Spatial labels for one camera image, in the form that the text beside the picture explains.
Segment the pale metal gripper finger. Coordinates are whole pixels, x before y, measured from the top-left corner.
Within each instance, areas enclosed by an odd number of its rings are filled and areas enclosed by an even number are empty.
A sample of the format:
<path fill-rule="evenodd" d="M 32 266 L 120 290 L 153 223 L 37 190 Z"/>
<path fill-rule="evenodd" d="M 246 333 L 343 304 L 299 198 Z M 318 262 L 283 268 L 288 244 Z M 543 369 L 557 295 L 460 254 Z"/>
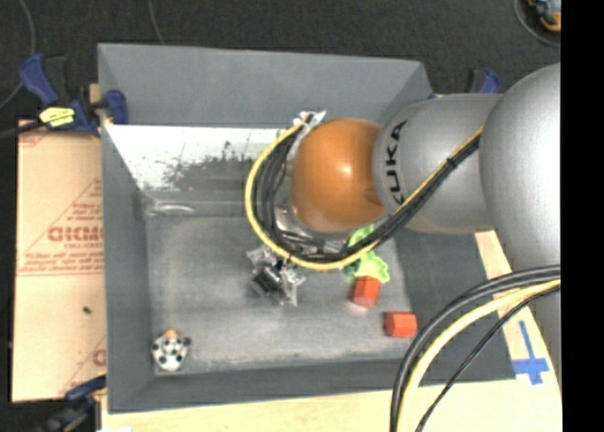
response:
<path fill-rule="evenodd" d="M 306 281 L 306 277 L 299 273 L 283 273 L 277 301 L 283 305 L 298 306 L 298 289 Z"/>
<path fill-rule="evenodd" d="M 264 268 L 276 270 L 278 267 L 278 256 L 266 246 L 259 246 L 255 249 L 249 250 L 245 253 L 245 255 L 250 260 L 254 270 Z"/>

